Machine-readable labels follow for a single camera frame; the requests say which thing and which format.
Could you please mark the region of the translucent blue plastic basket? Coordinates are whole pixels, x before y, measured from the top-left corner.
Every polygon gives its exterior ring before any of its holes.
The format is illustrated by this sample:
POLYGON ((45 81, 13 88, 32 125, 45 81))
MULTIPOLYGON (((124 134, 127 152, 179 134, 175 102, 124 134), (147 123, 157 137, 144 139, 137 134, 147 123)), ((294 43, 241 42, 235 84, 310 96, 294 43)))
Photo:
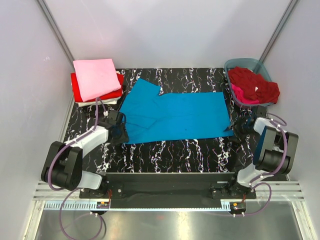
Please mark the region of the translucent blue plastic basket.
POLYGON ((235 102, 235 104, 243 109, 248 109, 248 108, 253 108, 255 106, 270 106, 275 103, 263 103, 263 104, 244 104, 237 100, 235 93, 232 90, 231 82, 228 76, 228 71, 231 69, 234 69, 235 67, 240 67, 240 68, 246 68, 254 72, 255 74, 261 74, 263 78, 268 81, 268 82, 273 82, 271 80, 271 77, 265 68, 264 64, 261 63, 259 60, 256 60, 254 58, 235 58, 235 59, 230 59, 224 64, 224 72, 225 72, 225 77, 227 80, 227 83, 230 88, 231 96, 235 102))

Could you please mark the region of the folded red t shirt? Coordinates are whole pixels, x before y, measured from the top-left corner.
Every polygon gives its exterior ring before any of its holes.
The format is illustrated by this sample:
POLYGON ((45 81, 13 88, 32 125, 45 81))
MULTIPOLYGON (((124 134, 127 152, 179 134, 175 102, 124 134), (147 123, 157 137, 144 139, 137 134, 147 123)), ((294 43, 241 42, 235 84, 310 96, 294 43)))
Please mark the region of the folded red t shirt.
MULTIPOLYGON (((112 99, 112 98, 118 98, 121 97, 123 95, 123 83, 124 83, 124 75, 120 74, 119 72, 117 73, 117 78, 118 81, 120 83, 121 88, 118 90, 115 90, 113 92, 107 93, 105 95, 100 96, 99 98, 101 100, 107 100, 107 99, 112 99)), ((80 94, 80 89, 79 89, 79 85, 78 85, 78 81, 77 81, 77 77, 75 73, 71 73, 70 74, 71 77, 71 86, 72 86, 72 91, 73 91, 73 95, 74 95, 74 100, 75 102, 92 102, 93 99, 87 100, 87 101, 83 101, 81 94, 80 94)))

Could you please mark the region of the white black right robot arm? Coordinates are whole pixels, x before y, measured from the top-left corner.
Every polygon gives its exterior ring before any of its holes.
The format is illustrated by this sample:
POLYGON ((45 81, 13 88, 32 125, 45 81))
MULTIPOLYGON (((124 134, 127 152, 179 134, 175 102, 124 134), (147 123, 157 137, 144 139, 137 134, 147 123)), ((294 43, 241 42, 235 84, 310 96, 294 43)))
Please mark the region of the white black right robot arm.
POLYGON ((224 130, 233 131, 237 143, 251 133, 260 136, 252 163, 239 170, 227 184, 230 197, 239 198, 245 190, 252 189, 265 178, 291 171, 299 136, 284 130, 285 126, 287 123, 282 118, 269 118, 267 108, 258 105, 250 116, 238 119, 224 130))

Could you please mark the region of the blue t shirt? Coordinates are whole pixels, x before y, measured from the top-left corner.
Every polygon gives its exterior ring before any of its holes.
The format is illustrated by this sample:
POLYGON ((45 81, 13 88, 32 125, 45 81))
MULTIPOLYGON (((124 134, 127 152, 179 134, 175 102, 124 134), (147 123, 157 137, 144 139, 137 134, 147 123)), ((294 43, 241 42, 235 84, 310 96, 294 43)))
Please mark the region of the blue t shirt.
POLYGON ((138 79, 120 112, 126 116, 129 144, 233 136, 222 92, 166 93, 138 79))

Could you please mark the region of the folded cream t shirt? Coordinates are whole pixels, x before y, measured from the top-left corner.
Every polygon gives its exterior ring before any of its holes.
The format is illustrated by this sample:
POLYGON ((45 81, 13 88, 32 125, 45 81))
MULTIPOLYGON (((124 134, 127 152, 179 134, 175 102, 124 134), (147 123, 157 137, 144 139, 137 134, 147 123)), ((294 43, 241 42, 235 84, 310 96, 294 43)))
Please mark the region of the folded cream t shirt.
MULTIPOLYGON (((110 98, 110 99, 102 99, 102 100, 98 100, 98 104, 100 105, 101 103, 103 103, 104 105, 116 105, 118 100, 120 99, 120 97, 116 97, 116 98, 110 98)), ((89 101, 89 102, 76 102, 76 104, 79 107, 86 107, 86 106, 92 106, 96 104, 96 101, 89 101)))

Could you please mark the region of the folded pink t shirt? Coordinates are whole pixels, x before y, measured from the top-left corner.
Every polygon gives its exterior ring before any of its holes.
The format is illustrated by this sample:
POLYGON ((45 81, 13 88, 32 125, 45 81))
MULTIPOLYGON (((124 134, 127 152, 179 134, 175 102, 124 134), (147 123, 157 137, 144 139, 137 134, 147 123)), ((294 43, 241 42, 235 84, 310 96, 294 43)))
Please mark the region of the folded pink t shirt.
POLYGON ((121 89, 112 59, 75 60, 73 67, 85 102, 121 89))

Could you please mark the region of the dark red t shirt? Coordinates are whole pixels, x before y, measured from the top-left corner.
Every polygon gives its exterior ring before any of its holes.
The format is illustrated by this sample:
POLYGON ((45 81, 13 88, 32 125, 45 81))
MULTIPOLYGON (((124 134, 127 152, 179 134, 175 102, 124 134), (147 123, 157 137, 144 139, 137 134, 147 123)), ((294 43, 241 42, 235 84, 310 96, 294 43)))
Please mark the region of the dark red t shirt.
POLYGON ((244 96, 258 100, 259 104, 276 104, 280 95, 278 84, 266 81, 261 74, 255 74, 248 68, 235 67, 228 72, 230 83, 241 88, 244 96))

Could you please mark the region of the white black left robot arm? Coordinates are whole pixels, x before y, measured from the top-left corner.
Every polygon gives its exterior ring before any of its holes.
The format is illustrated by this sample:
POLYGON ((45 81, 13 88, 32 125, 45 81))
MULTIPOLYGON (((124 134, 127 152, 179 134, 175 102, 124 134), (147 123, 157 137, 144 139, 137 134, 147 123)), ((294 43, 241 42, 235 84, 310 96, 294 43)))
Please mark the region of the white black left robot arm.
POLYGON ((90 189, 95 197, 103 198, 108 193, 103 176, 83 170, 83 159, 102 144, 127 143, 129 136, 125 124, 124 113, 110 110, 104 121, 96 121, 80 136, 66 142, 53 142, 46 156, 41 180, 54 191, 90 189))

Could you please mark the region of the magenta t shirt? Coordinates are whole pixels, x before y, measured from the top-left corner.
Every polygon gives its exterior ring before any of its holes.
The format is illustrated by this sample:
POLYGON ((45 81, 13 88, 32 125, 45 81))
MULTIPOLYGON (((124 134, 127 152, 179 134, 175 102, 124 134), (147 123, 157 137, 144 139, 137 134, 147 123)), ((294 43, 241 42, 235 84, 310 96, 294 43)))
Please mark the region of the magenta t shirt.
POLYGON ((251 100, 251 99, 246 98, 245 95, 244 95, 244 91, 240 87, 238 87, 238 86, 236 86, 234 84, 231 84, 231 88, 232 88, 232 90, 233 90, 233 92, 235 94, 235 97, 241 103, 247 104, 247 105, 253 105, 253 104, 259 104, 260 103, 258 99, 251 100))

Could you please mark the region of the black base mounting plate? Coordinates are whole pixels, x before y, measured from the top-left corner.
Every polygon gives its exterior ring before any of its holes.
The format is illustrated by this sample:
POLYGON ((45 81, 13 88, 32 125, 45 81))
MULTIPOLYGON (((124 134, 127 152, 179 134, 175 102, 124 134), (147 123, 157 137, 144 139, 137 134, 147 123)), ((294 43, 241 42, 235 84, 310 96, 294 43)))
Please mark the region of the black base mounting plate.
POLYGON ((83 189, 83 199, 111 198, 113 209, 213 209, 221 200, 251 200, 256 193, 235 173, 55 173, 54 190, 83 189))

